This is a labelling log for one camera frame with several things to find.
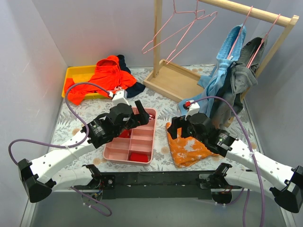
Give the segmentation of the bright orange-red shorts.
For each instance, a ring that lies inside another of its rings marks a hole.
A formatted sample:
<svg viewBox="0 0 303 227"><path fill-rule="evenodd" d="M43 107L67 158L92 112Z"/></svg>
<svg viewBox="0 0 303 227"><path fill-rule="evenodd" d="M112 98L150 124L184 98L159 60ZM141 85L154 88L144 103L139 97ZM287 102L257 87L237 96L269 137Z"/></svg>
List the bright orange-red shorts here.
<svg viewBox="0 0 303 227"><path fill-rule="evenodd" d="M95 73L88 81L89 83L99 85L105 90L113 93L117 90L126 88L126 86L121 85L121 70L117 56L110 55L105 59L101 59L95 66ZM68 100L74 104L76 103L77 98L82 101L87 93L93 92L98 92L103 96L107 95L106 92L95 86L84 84L73 88L68 94Z"/></svg>

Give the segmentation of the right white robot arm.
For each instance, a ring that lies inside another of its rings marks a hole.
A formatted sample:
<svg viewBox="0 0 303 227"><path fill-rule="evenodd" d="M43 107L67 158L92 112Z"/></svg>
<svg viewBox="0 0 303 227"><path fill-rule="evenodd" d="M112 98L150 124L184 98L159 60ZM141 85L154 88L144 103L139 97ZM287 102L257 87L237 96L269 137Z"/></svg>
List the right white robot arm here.
<svg viewBox="0 0 303 227"><path fill-rule="evenodd" d="M300 211L303 204L302 166L286 166L259 152L251 152L242 140L226 130L215 128L203 113L174 117L167 129L172 139L177 138L178 129L181 130L181 137L193 137L211 152L249 169L248 172L237 171L221 164L219 169L222 171L214 176L218 187L232 185L263 192L283 209L292 213Z"/></svg>

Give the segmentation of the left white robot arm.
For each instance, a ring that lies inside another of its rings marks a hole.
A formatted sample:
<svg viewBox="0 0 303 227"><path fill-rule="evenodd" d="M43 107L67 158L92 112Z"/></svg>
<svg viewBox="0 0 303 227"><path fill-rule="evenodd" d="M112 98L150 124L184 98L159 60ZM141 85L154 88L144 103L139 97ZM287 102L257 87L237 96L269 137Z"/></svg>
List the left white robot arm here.
<svg viewBox="0 0 303 227"><path fill-rule="evenodd" d="M83 127L62 149L54 149L48 154L31 161L18 162L20 179L31 203L42 201L51 192L72 186L96 189L104 180L94 165L84 165L76 170L63 171L62 168L111 142L124 130L133 129L149 122L149 114L140 101L135 102L136 110L130 105L119 103L108 113L100 114L88 127Z"/></svg>

